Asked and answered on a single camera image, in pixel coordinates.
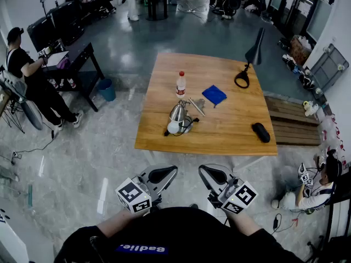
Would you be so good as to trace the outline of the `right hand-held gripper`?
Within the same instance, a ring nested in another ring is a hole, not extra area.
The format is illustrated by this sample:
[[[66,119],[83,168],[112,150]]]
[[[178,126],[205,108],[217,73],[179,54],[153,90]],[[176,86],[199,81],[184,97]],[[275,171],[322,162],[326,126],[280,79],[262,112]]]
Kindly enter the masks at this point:
[[[211,190],[207,198],[209,202],[225,212],[239,214],[259,196],[248,181],[234,177],[233,172],[223,165],[200,165],[199,175],[206,188]]]

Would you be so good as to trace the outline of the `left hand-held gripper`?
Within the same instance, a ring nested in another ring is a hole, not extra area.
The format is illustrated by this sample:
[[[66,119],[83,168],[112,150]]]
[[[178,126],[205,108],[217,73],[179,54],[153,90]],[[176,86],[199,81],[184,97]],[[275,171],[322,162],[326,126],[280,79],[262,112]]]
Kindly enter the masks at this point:
[[[168,188],[177,171],[178,167],[175,165],[150,165],[140,176],[127,178],[115,189],[115,193],[131,214],[146,213],[153,204],[159,202],[161,192]]]

